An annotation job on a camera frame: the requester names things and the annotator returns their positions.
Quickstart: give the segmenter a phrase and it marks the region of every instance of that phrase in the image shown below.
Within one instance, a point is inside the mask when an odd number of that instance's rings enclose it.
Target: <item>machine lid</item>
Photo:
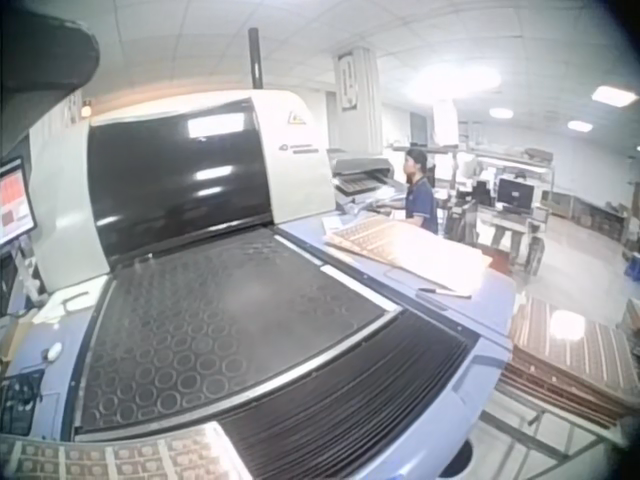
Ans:
[[[79,23],[2,3],[2,156],[42,116],[86,85],[98,42]]]

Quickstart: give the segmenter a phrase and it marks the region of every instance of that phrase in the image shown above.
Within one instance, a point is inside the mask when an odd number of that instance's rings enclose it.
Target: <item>black machine cover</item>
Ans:
[[[95,126],[87,155],[93,215],[111,267],[203,234],[271,221],[249,98]]]

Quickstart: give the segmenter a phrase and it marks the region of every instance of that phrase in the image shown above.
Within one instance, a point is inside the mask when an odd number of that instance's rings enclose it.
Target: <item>conveyor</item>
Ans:
[[[254,478],[442,471],[509,358],[513,282],[419,296],[426,280],[327,248],[323,217],[357,218],[291,112],[308,115],[288,92],[164,99],[33,158],[34,251],[58,294],[20,350],[64,349],[7,372],[46,367],[29,435],[117,450],[215,421]]]

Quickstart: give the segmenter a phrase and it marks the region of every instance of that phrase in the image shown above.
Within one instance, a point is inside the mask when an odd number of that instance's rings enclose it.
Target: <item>white column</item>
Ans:
[[[382,153],[382,102],[374,52],[355,47],[334,57],[340,148]]]

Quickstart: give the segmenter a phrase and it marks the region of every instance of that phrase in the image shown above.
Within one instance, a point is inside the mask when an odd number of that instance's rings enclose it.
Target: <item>computer monitor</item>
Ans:
[[[21,158],[0,167],[0,246],[36,228]]]
[[[518,210],[529,211],[533,205],[533,192],[533,185],[501,178],[498,182],[496,202],[504,203]]]

